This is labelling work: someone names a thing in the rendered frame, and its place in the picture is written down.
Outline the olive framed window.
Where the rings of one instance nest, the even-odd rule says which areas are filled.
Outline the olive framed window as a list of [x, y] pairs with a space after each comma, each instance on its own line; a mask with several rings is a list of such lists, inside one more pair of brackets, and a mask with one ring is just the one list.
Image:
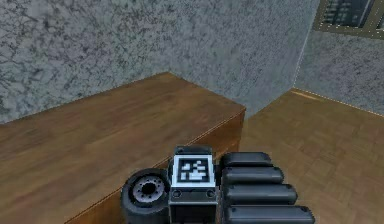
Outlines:
[[313, 29], [384, 40], [384, 0], [320, 0]]

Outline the brown wooden chest of drawers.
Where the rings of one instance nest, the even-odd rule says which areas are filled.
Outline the brown wooden chest of drawers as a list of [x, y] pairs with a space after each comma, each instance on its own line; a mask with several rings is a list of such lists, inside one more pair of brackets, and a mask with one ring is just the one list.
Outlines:
[[132, 173], [178, 145], [237, 150], [245, 111], [161, 73], [0, 124], [0, 224], [122, 224]]

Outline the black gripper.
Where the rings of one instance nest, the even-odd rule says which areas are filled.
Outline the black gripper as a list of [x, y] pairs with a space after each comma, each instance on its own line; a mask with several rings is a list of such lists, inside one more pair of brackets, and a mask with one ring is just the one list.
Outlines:
[[164, 169], [147, 168], [131, 175], [120, 194], [124, 224], [169, 224], [169, 190]]

